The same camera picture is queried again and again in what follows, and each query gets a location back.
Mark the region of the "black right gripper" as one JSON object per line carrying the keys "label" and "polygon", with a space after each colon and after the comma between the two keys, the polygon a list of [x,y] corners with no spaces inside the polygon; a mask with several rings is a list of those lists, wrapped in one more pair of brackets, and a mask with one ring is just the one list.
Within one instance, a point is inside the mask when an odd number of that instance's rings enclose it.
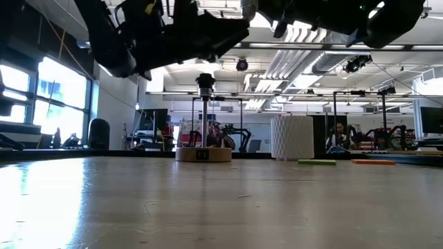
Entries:
{"label": "black right gripper", "polygon": [[368,37],[365,0],[258,0],[257,10],[267,21],[277,21],[273,31],[276,39],[286,33],[289,21],[347,35],[347,47]]}

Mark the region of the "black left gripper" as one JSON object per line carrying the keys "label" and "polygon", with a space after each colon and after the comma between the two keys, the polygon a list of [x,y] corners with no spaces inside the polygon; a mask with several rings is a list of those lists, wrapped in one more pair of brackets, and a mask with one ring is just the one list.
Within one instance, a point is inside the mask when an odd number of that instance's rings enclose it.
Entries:
{"label": "black left gripper", "polygon": [[199,12],[194,0],[124,0],[116,6],[116,32],[122,43],[116,77],[139,75],[198,58],[214,63],[249,35],[246,19]]}

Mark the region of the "lamp with wooden base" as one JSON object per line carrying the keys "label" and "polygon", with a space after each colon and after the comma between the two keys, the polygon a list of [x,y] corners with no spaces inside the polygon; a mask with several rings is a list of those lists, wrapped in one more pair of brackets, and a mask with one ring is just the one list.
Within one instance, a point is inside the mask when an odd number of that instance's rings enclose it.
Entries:
{"label": "lamp with wooden base", "polygon": [[232,161],[230,148],[209,147],[208,137],[208,101],[213,96],[215,78],[210,73],[202,73],[196,79],[198,94],[202,101],[201,146],[179,147],[175,153],[175,160],[188,163],[229,163]]}

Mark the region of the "black overhead rig beam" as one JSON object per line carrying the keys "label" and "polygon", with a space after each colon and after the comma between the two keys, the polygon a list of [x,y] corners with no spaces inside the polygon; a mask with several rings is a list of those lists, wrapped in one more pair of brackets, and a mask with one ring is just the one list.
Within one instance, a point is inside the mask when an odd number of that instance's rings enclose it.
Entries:
{"label": "black overhead rig beam", "polygon": [[323,50],[323,51],[382,51],[382,52],[443,52],[443,45],[437,44],[400,44],[387,45],[383,48],[370,48],[364,44],[347,47],[345,44],[328,43],[285,43],[242,41],[234,49],[260,50]]}

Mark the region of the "person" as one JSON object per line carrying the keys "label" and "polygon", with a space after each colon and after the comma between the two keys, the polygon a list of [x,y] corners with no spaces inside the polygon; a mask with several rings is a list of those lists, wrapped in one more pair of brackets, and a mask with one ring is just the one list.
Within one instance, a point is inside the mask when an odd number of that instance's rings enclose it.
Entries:
{"label": "person", "polygon": [[210,126],[209,133],[206,139],[207,147],[225,147],[235,149],[235,142],[233,139],[226,135],[219,126],[219,123],[216,122]]}
{"label": "person", "polygon": [[346,154],[350,148],[350,141],[344,133],[344,126],[337,123],[336,127],[329,131],[329,137],[325,141],[325,149],[328,154]]}

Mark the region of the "black computer monitor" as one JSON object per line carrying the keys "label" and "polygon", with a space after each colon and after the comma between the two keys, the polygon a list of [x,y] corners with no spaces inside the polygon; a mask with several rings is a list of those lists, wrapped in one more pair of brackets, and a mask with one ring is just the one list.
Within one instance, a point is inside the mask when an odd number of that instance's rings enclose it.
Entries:
{"label": "black computer monitor", "polygon": [[140,109],[135,116],[138,130],[164,131],[168,122],[168,109]]}
{"label": "black computer monitor", "polygon": [[443,134],[443,108],[421,107],[423,133]]}

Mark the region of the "white textured cup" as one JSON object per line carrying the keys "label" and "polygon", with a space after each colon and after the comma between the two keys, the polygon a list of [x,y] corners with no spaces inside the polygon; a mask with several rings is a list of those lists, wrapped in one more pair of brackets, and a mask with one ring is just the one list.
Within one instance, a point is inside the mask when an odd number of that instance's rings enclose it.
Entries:
{"label": "white textured cup", "polygon": [[276,160],[314,158],[314,122],[310,116],[271,119],[271,157]]}

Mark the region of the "green sticky note pad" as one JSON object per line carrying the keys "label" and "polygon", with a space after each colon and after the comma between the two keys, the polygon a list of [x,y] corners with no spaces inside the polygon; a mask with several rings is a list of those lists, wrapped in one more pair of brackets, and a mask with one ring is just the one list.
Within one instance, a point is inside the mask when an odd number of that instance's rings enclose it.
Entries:
{"label": "green sticky note pad", "polygon": [[324,160],[324,159],[302,159],[298,160],[299,165],[331,165],[335,166],[335,160]]}

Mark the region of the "black rounded bin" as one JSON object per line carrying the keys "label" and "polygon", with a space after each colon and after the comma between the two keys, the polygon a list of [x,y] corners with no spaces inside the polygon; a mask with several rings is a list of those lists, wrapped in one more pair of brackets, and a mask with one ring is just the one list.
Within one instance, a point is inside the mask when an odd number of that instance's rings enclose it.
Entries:
{"label": "black rounded bin", "polygon": [[110,125],[106,120],[95,118],[89,124],[88,146],[95,150],[109,150]]}

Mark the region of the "orange sticky note pad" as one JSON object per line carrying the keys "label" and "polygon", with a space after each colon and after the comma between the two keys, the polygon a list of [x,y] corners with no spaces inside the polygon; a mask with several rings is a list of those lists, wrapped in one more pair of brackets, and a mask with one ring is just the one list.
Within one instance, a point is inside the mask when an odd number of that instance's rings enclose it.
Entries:
{"label": "orange sticky note pad", "polygon": [[392,160],[352,159],[351,162],[361,165],[396,165]]}

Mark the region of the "silver ventilation duct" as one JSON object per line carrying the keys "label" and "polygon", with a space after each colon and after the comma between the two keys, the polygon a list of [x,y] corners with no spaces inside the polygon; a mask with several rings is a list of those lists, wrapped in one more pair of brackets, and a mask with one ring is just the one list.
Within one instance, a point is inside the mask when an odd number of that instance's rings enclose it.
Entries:
{"label": "silver ventilation duct", "polygon": [[[348,36],[325,29],[295,29],[292,42],[344,44]],[[324,75],[347,59],[370,56],[368,51],[279,50],[264,77],[272,80],[294,80],[301,75]]]}

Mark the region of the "black background rig frame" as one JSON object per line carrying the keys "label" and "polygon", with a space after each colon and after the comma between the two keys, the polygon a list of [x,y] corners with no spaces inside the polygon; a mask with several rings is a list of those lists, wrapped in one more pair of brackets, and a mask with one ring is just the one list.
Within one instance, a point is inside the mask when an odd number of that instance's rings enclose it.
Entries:
{"label": "black background rig frame", "polygon": [[389,144],[390,134],[388,132],[388,127],[387,127],[386,96],[392,95],[395,93],[396,93],[396,90],[395,90],[395,87],[393,87],[393,86],[389,86],[381,91],[365,91],[365,90],[334,91],[333,92],[334,128],[336,127],[336,124],[337,124],[336,96],[338,94],[347,95],[347,96],[356,95],[357,97],[366,97],[367,95],[380,96],[381,101],[382,101],[382,120],[383,120],[381,137],[383,138],[383,141],[384,141],[384,147],[387,149],[388,144]]}

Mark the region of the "black aluminium table frame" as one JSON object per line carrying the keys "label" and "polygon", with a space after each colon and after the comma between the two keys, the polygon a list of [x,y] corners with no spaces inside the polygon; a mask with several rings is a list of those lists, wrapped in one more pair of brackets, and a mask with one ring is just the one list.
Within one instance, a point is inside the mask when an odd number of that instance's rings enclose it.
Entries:
{"label": "black aluminium table frame", "polygon": [[[134,158],[174,158],[173,151],[122,151],[90,149],[28,149],[23,151],[0,150],[0,163],[9,161],[55,160],[67,158],[86,158],[94,156],[134,157]],[[407,165],[420,165],[443,168],[443,154],[413,154],[405,151],[402,154],[362,153],[362,154],[320,154],[319,160],[392,160]]]}

